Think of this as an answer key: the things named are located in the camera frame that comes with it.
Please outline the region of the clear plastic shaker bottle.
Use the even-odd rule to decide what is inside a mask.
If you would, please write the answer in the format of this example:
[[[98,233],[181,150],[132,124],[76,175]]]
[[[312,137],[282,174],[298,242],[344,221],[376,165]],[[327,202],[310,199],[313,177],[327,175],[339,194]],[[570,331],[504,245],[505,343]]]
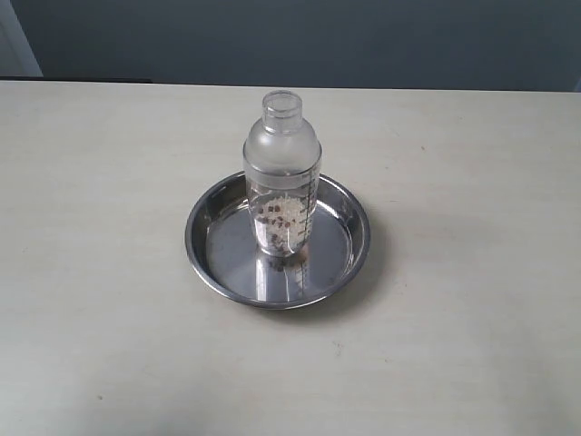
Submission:
[[[301,98],[277,90],[242,147],[252,230],[268,255],[290,257],[306,244],[317,205],[322,146],[303,117]]]

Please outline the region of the round stainless steel plate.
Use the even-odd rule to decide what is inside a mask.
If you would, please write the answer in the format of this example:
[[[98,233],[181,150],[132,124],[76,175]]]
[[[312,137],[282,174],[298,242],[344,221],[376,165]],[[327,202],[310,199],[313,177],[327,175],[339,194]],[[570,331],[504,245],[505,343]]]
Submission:
[[[184,234],[189,261],[223,297],[268,310],[320,302],[345,287],[364,264],[369,219],[356,197],[320,178],[312,230],[295,201],[269,200],[251,218],[243,173],[212,186],[193,206]]]

